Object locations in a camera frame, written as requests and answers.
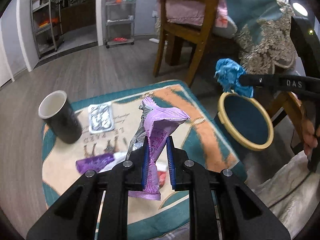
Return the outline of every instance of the human hand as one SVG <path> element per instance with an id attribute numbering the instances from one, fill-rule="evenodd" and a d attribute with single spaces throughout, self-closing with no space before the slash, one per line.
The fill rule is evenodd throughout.
<path id="1" fill-rule="evenodd" d="M 318 146 L 318 140 L 315 136 L 315 127 L 313 126 L 313 123 L 305 116 L 302 118 L 301 127 L 304 140 L 303 150 L 308 156 L 312 153 L 312 149 Z M 320 126 L 316 131 L 316 135 L 320 137 Z"/>

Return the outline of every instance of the rolling cart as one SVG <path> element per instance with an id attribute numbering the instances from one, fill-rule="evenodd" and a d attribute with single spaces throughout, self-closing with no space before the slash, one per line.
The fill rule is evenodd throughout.
<path id="1" fill-rule="evenodd" d="M 107 49 L 118 44 L 134 44 L 136 0 L 107 0 Z"/>

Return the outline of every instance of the lace trim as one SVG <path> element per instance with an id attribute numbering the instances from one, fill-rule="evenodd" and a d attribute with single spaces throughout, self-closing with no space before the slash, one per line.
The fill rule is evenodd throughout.
<path id="1" fill-rule="evenodd" d="M 292 7 L 283 0 L 276 0 L 280 6 L 280 19 L 258 19 L 262 31 L 260 44 L 252 42 L 248 25 L 236 34 L 236 41 L 243 49 L 239 54 L 240 64 L 251 74 L 273 74 L 275 66 L 287 69 L 294 66 L 296 50 L 290 39 Z"/>

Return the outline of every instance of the purple snack wrapper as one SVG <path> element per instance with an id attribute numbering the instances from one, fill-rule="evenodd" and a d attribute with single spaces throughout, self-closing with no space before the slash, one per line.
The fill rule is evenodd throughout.
<path id="1" fill-rule="evenodd" d="M 87 170 L 99 172 L 107 164 L 113 162 L 114 156 L 112 153 L 104 153 L 98 156 L 93 156 L 76 161 L 76 167 L 80 174 L 84 174 Z"/>
<path id="2" fill-rule="evenodd" d="M 150 97 L 143 99 L 142 105 L 149 109 L 146 111 L 147 114 L 145 116 L 143 114 L 141 118 L 149 144 L 148 180 L 143 191 L 129 191 L 129 196 L 160 200 L 156 161 L 164 149 L 167 137 L 190 117 L 176 107 L 159 107 Z"/>

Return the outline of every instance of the black cup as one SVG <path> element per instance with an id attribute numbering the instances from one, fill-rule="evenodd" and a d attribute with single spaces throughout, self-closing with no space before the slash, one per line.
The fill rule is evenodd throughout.
<path id="1" fill-rule="evenodd" d="M 82 127 L 65 91 L 57 90 L 47 95 L 39 106 L 38 114 L 63 142 L 71 144 L 80 138 Z"/>

